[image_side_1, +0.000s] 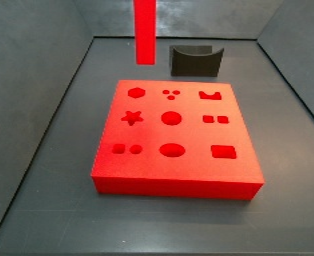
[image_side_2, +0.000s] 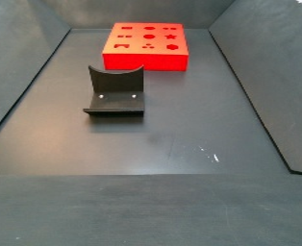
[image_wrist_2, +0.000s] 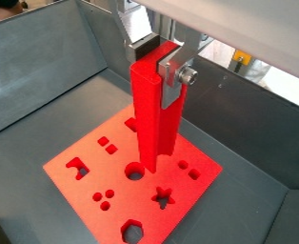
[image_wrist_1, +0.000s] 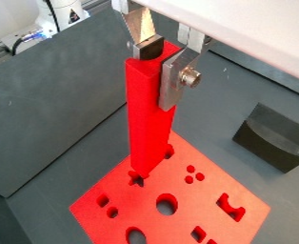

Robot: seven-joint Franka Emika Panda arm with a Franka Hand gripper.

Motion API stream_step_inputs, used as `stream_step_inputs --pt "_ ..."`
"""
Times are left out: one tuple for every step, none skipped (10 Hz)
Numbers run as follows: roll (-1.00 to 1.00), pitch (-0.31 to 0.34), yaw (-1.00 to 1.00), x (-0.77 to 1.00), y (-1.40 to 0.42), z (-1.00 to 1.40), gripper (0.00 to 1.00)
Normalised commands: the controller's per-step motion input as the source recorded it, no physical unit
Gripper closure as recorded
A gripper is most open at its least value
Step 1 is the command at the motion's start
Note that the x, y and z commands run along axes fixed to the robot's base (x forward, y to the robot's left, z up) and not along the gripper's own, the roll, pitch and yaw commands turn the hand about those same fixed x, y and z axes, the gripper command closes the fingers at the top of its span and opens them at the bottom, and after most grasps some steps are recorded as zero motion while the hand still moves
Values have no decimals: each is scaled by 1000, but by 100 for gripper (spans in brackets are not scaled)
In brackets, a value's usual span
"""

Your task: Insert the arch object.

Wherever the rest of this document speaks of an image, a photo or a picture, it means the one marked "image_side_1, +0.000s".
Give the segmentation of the red bar end effector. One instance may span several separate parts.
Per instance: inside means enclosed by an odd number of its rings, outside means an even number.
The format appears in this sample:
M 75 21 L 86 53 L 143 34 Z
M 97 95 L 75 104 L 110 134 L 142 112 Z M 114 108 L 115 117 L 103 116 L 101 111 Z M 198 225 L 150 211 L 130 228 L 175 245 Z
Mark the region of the red bar end effector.
M 135 63 L 155 62 L 155 0 L 133 0 Z

